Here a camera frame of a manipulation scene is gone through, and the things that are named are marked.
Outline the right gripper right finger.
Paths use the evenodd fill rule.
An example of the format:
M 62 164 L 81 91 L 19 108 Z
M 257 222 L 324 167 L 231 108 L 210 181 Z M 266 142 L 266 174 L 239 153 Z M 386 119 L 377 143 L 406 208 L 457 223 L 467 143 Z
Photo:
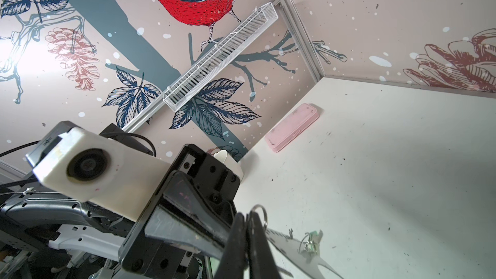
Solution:
M 247 257 L 249 278 L 281 279 L 262 221 L 256 212 L 250 212 L 247 217 Z

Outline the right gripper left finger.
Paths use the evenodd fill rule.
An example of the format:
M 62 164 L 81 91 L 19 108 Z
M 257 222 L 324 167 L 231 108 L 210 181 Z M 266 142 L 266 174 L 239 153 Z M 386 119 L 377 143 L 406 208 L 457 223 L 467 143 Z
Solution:
M 245 216 L 237 213 L 214 279 L 243 279 L 246 242 Z

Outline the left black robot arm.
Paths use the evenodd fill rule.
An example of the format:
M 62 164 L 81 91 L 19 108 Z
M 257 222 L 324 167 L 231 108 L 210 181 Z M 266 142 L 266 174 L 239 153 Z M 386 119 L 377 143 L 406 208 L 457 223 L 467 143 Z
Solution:
M 1 196 L 1 240 L 12 247 L 84 251 L 146 278 L 187 278 L 225 251 L 240 177 L 193 144 L 169 164 L 144 136 L 62 121 L 27 161 L 29 178 Z

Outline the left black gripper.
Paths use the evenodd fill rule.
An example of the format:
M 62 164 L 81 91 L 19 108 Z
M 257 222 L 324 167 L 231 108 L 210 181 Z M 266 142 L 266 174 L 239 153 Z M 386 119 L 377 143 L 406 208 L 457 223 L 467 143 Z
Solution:
M 240 179 L 214 156 L 185 145 L 119 249 L 124 271 L 145 278 L 196 278 L 221 259 Z

